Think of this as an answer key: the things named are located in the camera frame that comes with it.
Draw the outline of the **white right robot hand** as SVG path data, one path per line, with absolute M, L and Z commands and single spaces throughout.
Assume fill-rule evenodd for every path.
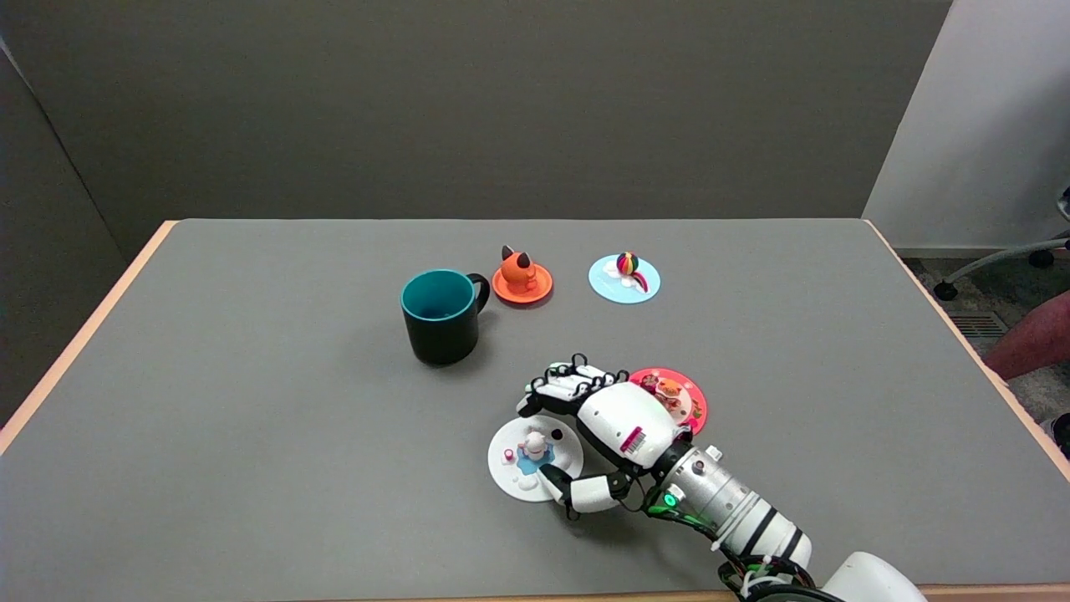
M 581 352 L 528 382 L 516 411 L 522 418 L 539 412 L 572 416 L 574 430 L 588 448 L 613 465 L 612 472 L 588 477 L 572 477 L 554 465 L 538 468 L 539 482 L 572 521 L 618 507 L 640 477 L 651 475 L 661 483 L 693 441 L 690 426 L 677 425 L 627 370 L 607 372 Z

